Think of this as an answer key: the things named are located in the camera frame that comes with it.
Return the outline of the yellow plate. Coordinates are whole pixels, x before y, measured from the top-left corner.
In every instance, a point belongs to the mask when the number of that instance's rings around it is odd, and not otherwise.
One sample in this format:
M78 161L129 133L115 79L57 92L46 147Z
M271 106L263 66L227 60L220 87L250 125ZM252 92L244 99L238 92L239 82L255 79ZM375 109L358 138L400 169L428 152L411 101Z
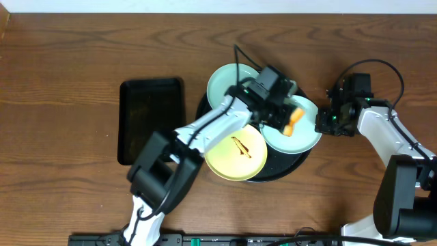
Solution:
M247 125L224 138L205 155L208 167L218 176L231 181L256 176L266 163L268 149L261 133Z

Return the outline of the pale green plate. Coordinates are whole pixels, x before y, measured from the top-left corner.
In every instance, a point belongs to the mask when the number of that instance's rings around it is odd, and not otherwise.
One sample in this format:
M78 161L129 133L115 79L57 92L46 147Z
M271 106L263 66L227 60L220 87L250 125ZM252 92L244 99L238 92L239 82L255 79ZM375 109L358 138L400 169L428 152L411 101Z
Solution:
M287 137L269 126L261 127L260 132L266 143L275 150L286 154L300 154L314 147L322 136L321 133L315 132L318 107L303 96L293 95L288 100L305 111L303 117L296 123L292 135Z

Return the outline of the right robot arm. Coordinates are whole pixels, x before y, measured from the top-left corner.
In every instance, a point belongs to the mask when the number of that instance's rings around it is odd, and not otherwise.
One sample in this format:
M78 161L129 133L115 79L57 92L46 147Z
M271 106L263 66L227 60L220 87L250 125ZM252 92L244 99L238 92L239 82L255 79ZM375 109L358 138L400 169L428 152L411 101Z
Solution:
M400 122L389 101L376 99L369 74L353 73L328 91L315 131L362 135L386 167L371 215L341 228L344 236L411 243L436 238L436 155Z

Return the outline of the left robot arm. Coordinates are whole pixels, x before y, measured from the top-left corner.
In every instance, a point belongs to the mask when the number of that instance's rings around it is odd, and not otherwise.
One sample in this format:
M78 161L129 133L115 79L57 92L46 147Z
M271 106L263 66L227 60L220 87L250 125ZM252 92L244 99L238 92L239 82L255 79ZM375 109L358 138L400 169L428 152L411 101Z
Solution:
M186 196L205 154L250 123L288 135L296 107L286 99L298 86L273 66L257 77L237 79L217 109L169 134L155 132L127 173L133 211L120 245L153 245L160 225Z

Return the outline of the yellow green scrub sponge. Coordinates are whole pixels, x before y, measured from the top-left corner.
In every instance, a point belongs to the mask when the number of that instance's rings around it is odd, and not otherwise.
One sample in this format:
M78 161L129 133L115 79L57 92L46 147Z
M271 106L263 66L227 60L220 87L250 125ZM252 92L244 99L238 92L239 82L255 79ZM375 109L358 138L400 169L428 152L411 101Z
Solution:
M303 117L305 111L301 108L296 108L290 115L288 123L284 126L282 134L290 137L294 132L296 123Z

